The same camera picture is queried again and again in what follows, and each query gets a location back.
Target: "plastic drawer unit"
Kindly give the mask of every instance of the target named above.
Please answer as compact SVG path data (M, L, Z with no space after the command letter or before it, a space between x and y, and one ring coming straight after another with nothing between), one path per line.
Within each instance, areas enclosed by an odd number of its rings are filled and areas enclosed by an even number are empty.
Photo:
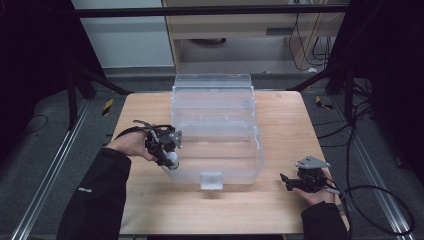
M177 75L171 124L183 132L179 168L163 168L171 181L205 190L255 182L264 154L250 75Z

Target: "metal rail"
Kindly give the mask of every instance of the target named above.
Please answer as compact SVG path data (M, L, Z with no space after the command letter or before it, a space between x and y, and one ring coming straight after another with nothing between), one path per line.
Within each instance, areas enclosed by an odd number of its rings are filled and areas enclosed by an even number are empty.
M37 220L38 215L41 212L41 209L46 202L46 199L50 193L52 186L55 183L55 180L60 172L60 169L65 162L65 158L69 153L69 150L81 128L81 125L87 114L87 110L91 104L91 100L84 99L82 106L78 113L78 121L75 124L73 130L68 131L62 144L59 147L59 150L56 153L43 181L40 184L40 187L37 190L34 198L32 199L27 211L19 222L18 226L12 233L12 240L25 240L28 238L32 227L34 226L35 221Z
M347 123L347 120L345 119L345 115L342 111L342 103L340 103L341 100L338 100L338 98L332 97L332 101L334 103L334 106L339 113L340 117ZM368 155L367 150L365 149L364 145L362 144L362 141L358 134L355 136L355 138L352 141L354 149L356 150L356 153L358 154L358 159L365 171L365 174L367 175L368 181L375 186L388 189L386 183L384 182L383 178L378 173L376 167L371 161L371 157ZM399 209L399 206L397 205L396 201L391 197L390 195L384 194L381 191L375 191L375 194L377 196L377 199L392 227L392 229L396 232L406 232L409 230L409 225L407 221L405 220L405 217L403 216L401 210ZM414 240L415 237L411 233L406 236L398 236L399 240Z

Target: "wooden table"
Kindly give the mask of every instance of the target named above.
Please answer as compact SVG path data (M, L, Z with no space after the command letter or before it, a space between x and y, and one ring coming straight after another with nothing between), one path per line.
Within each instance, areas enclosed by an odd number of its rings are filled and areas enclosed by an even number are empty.
M127 97L115 136L134 119L170 123L171 93ZM307 203L281 182L297 178L295 163L307 155L324 159L298 92L256 91L257 124L265 167L252 185L203 191L198 184L172 183L155 163L132 158L121 234L290 234L302 232Z

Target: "black sleeve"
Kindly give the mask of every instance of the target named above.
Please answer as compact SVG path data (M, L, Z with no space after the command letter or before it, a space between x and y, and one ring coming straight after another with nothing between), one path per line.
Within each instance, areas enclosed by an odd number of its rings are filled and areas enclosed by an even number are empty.
M131 160L102 148L69 201L57 239L118 239Z
M348 239L339 209L332 203L315 204L302 212L304 240Z

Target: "wire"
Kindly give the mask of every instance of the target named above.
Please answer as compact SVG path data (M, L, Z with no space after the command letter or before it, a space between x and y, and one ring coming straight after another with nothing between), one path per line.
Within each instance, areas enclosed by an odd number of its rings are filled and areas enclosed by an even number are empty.
M349 144L348 142L347 143L343 143L343 144L339 144L339 145L320 145L322 148L335 148L335 147L344 147L344 146L346 146L347 144Z
M326 124L330 124L330 123L337 123L337 122L344 122L344 121L338 120L338 121L330 121L330 122L323 122L323 123L315 123L312 126L321 126L321 125L326 125Z
M340 190L340 187L337 185L337 183L335 182L335 181L333 181L332 179L328 179L327 178L327 180L328 181L330 181L331 183L333 183L334 184L334 187L333 186L331 186L331 185L329 185L329 184L326 184L327 186L329 186L330 188L332 188L332 189L335 189L335 190L337 190L338 192L339 192L339 199L340 199L340 202L341 202L341 204L342 204L342 206L343 206L343 208L345 209L345 215L346 215L346 218L347 218L347 221L349 222L349 225L350 225L350 229L349 229L349 231L348 231L348 239L351 239L351 233L352 233L352 218L351 218L351 216L350 216L350 212L348 211L348 203L347 203L347 201L346 201L346 198L345 198L345 196L344 196L344 191L341 191Z
M321 37L317 37L315 39L315 43L314 46L312 47L312 57L316 60L320 60L320 61L328 61L328 59L330 58L330 49L331 49L331 37L326 37L327 41L326 41L326 46L325 46L325 51L324 53L315 53L315 49L318 45L318 42L320 42L320 45L322 45L321 43Z
M350 124L349 124L349 123L347 123L346 125L344 125L343 127L341 127L341 128L339 128L339 129L337 129L336 131L331 132L331 133L328 133L328 134L323 135L323 136L319 136L319 137L317 137L317 138L318 138L318 139L322 139L322 138L326 138L326 137L333 136L333 135L335 135L336 133L341 132L343 129L345 129L345 128L349 127L349 126L350 126Z
M413 216L413 214L411 213L411 211L410 211L410 209L408 208L408 206L399 198L399 197L397 197L395 194L393 194L392 192L390 192L390 191L388 191L388 190L386 190L386 189L383 189L383 188L381 188L381 187L378 187L378 186L371 186L371 185L360 185L360 186L355 186L355 187L351 187L351 185L350 185L350 171L349 171L349 165L350 165L350 148L351 148L351 143L352 143L352 141L353 141L353 139L354 139L354 137L355 137L355 134L356 134L356 121L359 119L359 117L363 117L363 115L364 114L366 114L366 113L369 113L370 112L370 107L367 107L367 108L365 108L365 109L363 109L361 112L357 112L358 111L358 109L359 109L359 107L362 105L362 104L365 104L365 103L367 103L367 101L363 101L362 103L360 103L356 108L355 108L355 111L354 111L354 121L352 122L352 131L351 131L351 133L350 133L350 135L349 135L349 140L348 140L348 144L347 144L347 150L346 150L346 184L347 184L347 189L345 190L345 192L347 192L347 193L349 193L349 197L350 197L350 201L352 202L352 204L353 204L353 206L354 206L354 208L358 211L358 213L365 219L365 220L367 220L371 225L373 225L374 227L376 227L377 229L379 229L379 230L381 230L381 231L383 231L383 232L385 232L385 233L388 233L388 234L390 234L390 235L395 235L395 236L404 236L404 235L408 235L408 234L410 234L413 230L414 230L414 228L415 228L415 219L414 219L414 216ZM385 192L385 193L387 193L387 194L390 194L390 195L392 195L394 198L395 198L395 200L398 202L398 203L400 203L403 207L404 207L404 209L406 209L406 211L408 212L408 215L409 215L409 218L410 218L410 220L411 220L411 223L410 223L410 227L409 227L409 229L407 230L407 231L405 231L405 232L394 232L394 231L392 231L392 230L388 230L388 229L386 229L386 228L384 228L384 227L382 227L382 226L380 226L380 225L378 225L378 224L376 224L375 222L373 222L369 217L367 217L366 216L366 214L365 213L363 213L361 210L360 210L360 208L358 207L358 205L356 204L356 201L355 201L355 198L353 197L353 195L352 195L352 191L353 190L357 190L357 189L361 189L361 188L374 188L374 189L378 189L378 190L380 190L380 191L383 191L383 192ZM352 237L352 231L349 231L349 238L351 238Z
M44 127L47 125L47 123L49 122L49 118L48 118L47 116L45 116L45 115L41 115L41 114L39 114L39 115L34 115L32 118L35 118L35 117L43 117L43 118L46 120L46 121L44 122L43 126L41 126L41 127L37 128L37 129L35 129L35 130L31 130L31 131L23 132L23 134L30 134L30 133L38 132L38 131L40 131L42 128L44 128Z
M353 80L353 84L356 87L356 89L367 98L371 96L372 92L368 89L367 81L365 81L365 86L361 85L360 83L356 82L355 79Z
M336 190L336 191L338 191L339 193L341 192L341 191L340 191L340 189L337 187L336 183L335 183L332 179L329 179L329 178L325 178L325 179L326 179L327 181L330 181L332 184L334 184L334 186L331 186L331 184L326 183L326 184L325 184L325 186L327 186L327 188L330 188L330 189Z
M324 69L327 68L327 63L330 60L330 52L331 52L331 37L327 37L327 44L325 47L325 55L323 60Z
M298 23L299 23L299 13L297 13L297 14L296 14L296 21L295 21L295 23L294 23L294 27L293 27L292 34L290 35L290 38L289 38L289 49L290 49L290 53L291 53L291 55L292 55L293 59L295 58L295 56L294 56L294 54L293 54L293 52L292 52L292 49L291 49L291 40L292 40L293 34L294 34L294 33L295 33L295 31L296 31L296 32L297 32L297 35L298 35L298 37L299 37L300 46L302 47L303 57L305 58L306 62L308 62L308 63L309 63L312 67L321 66L322 64L311 63L311 62L308 60L308 57L306 56L306 50L305 50L305 47L304 47L303 42L302 42L302 38L300 37L299 24L298 24ZM296 66L296 68L297 68L298 70L301 70L301 71L307 70L307 69L302 69L301 67L297 66L296 61L294 61L294 65Z

